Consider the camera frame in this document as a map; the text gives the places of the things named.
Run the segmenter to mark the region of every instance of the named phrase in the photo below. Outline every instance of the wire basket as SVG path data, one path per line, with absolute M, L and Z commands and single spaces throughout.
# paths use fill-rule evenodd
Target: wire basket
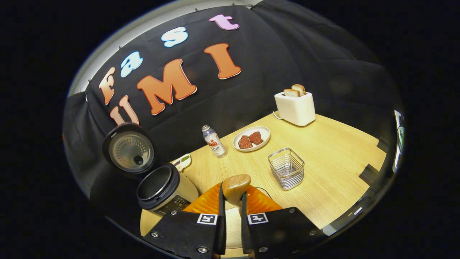
M 305 162 L 292 149 L 285 147 L 268 156 L 271 172 L 285 191 L 304 179 Z

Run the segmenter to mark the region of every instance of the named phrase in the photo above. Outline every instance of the plastic bottle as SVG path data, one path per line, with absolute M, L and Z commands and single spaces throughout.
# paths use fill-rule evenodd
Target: plastic bottle
M 203 131 L 204 140 L 212 149 L 214 154 L 216 154 L 218 158 L 224 157 L 227 154 L 227 150 L 225 149 L 224 145 L 217 136 L 217 133 L 213 129 L 211 129 L 209 125 L 204 125 L 203 127 L 201 127 L 201 130 Z

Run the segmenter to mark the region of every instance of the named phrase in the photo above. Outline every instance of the screw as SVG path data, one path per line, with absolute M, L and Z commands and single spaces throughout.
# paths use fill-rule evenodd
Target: screw
M 197 249 L 200 253 L 207 253 L 208 252 L 208 249 L 206 247 L 199 247 Z

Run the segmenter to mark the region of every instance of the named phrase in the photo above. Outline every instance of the table surface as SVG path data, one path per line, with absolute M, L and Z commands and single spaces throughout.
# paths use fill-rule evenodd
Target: table surface
M 242 130 L 264 126 L 270 139 L 262 148 L 240 152 L 233 139 Z M 378 139 L 333 119 L 316 115 L 316 120 L 299 127 L 270 114 L 227 136 L 221 137 L 228 153 L 217 158 L 209 146 L 190 153 L 192 162 L 184 173 L 200 194 L 224 179 L 238 174 L 251 176 L 251 185 L 267 190 L 281 207 L 297 207 L 318 228 L 328 225 L 352 207 L 368 185 L 359 178 L 370 164 L 380 170 L 386 153 L 377 148 Z M 270 170 L 268 156 L 289 147 L 305 162 L 303 182 L 291 190 L 281 189 Z M 234 206 L 227 203 L 227 209 Z M 145 235 L 160 217 L 143 210 L 141 234 Z M 243 256 L 241 248 L 227 249 L 223 257 Z

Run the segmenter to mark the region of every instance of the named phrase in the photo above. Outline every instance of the meat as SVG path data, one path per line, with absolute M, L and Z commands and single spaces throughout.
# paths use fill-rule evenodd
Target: meat
M 252 133 L 250 136 L 249 136 L 249 141 L 256 144 L 256 145 L 259 145 L 260 143 L 264 142 L 264 140 L 262 140 L 260 138 L 260 132 L 259 131 L 256 131 L 254 133 Z
M 241 136 L 238 146 L 240 146 L 241 149 L 253 147 L 252 143 L 249 141 L 249 137 L 245 135 Z

